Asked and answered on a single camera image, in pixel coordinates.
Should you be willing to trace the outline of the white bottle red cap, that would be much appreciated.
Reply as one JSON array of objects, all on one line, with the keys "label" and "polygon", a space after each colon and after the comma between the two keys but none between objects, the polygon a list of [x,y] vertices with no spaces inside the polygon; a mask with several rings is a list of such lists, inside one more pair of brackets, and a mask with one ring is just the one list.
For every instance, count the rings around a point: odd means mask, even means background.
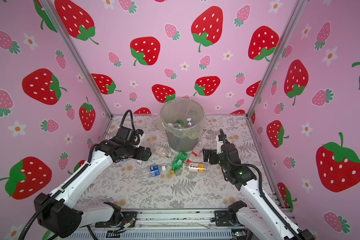
[{"label": "white bottle red cap", "polygon": [[199,140],[199,142],[195,145],[195,147],[193,148],[193,150],[191,151],[191,153],[189,154],[189,157],[187,159],[187,163],[191,163],[193,162],[198,155],[200,154],[200,152],[203,150],[203,148],[206,146],[207,144],[207,139],[205,138],[201,138]]}]

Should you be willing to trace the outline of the bottle yellow white label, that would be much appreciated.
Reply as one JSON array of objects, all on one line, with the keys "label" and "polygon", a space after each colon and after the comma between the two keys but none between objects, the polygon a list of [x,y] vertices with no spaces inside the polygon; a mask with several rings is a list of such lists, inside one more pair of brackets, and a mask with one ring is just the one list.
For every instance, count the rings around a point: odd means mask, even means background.
[{"label": "bottle yellow white label", "polygon": [[183,168],[189,172],[198,172],[198,173],[203,173],[207,170],[204,164],[199,164],[199,163],[185,163],[183,165]]}]

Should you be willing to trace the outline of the clear bottle blue label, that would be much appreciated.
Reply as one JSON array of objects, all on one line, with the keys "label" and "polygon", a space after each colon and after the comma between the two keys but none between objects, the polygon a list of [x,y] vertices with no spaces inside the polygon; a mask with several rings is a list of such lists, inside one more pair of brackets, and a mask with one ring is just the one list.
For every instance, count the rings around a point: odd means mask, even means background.
[{"label": "clear bottle blue label", "polygon": [[167,172],[167,167],[162,165],[152,165],[150,167],[144,168],[140,173],[140,176],[143,179],[146,178],[155,178],[161,175],[164,175]]}]

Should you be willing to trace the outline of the green bottle yellow cap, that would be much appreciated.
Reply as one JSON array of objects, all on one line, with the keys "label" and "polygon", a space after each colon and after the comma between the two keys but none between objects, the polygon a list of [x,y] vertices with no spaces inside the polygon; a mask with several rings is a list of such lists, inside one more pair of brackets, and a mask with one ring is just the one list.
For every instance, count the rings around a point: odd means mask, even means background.
[{"label": "green bottle yellow cap", "polygon": [[185,128],[185,125],[184,125],[184,122],[182,120],[177,120],[174,123],[174,127],[178,128],[178,129],[183,129],[183,128]]}]

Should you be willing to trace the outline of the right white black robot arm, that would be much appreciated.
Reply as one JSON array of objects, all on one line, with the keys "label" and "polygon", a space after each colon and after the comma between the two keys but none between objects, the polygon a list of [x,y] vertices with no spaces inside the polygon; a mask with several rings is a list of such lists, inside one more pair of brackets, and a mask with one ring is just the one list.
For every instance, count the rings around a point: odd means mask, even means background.
[{"label": "right white black robot arm", "polygon": [[313,240],[309,230],[293,223],[263,189],[259,168],[242,164],[235,145],[218,143],[216,150],[203,150],[204,161],[221,167],[225,181],[234,185],[256,209],[253,213],[243,201],[229,206],[231,223],[243,225],[260,240]]}]

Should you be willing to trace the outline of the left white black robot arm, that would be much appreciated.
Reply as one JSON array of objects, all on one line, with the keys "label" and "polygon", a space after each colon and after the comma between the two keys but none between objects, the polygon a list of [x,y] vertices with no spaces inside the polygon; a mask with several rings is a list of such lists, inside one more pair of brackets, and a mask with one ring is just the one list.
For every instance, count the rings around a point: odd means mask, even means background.
[{"label": "left white black robot arm", "polygon": [[128,158],[147,161],[151,155],[150,148],[134,146],[116,138],[93,145],[88,160],[72,176],[49,194],[37,196],[34,201],[36,212],[26,223],[19,238],[25,239],[34,222],[51,231],[53,238],[66,238],[78,228],[96,223],[122,226],[124,217],[121,207],[111,202],[87,210],[75,209],[75,206],[89,185],[113,163]]}]

